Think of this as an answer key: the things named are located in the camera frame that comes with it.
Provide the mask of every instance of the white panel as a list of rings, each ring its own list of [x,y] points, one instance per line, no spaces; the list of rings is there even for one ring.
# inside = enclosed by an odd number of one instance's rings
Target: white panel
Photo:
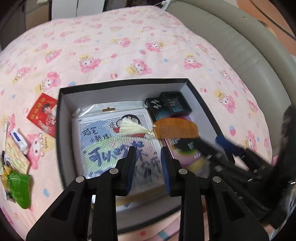
[[[52,20],[76,17],[78,0],[52,0]]]
[[[77,17],[103,12],[105,0],[78,0]]]

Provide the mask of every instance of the box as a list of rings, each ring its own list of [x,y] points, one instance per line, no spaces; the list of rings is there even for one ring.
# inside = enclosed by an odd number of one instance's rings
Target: box
[[[61,180],[67,187],[78,175],[72,147],[71,115],[93,104],[119,101],[145,101],[161,92],[180,91],[192,109],[189,117],[199,128],[200,136],[216,145],[222,135],[207,105],[188,79],[133,79],[61,88],[57,106],[56,145]],[[180,197],[152,200],[133,209],[117,212],[118,233],[150,225],[180,209]]]

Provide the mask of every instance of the white tassel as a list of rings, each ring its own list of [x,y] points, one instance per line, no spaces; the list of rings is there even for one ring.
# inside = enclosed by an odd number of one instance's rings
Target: white tassel
[[[142,125],[139,125],[128,118],[121,121],[119,133],[122,135],[146,134],[148,138],[155,139],[153,131],[149,131]]]

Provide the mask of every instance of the comb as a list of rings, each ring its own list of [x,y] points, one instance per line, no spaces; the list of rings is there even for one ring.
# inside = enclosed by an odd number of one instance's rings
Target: comb
[[[158,140],[197,138],[198,128],[192,121],[181,118],[164,118],[154,122],[153,131]]]

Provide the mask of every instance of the patterned fabric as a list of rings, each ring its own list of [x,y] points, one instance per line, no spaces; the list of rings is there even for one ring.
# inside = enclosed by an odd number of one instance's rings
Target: patterned fabric
[[[268,128],[253,95],[209,42],[171,14],[142,6],[54,20],[0,53],[0,120],[9,117],[20,130],[37,164],[29,170],[30,209],[0,195],[0,207],[22,238],[62,192],[55,139],[26,119],[38,96],[57,99],[59,88],[132,78],[189,78],[224,135],[271,160]]]

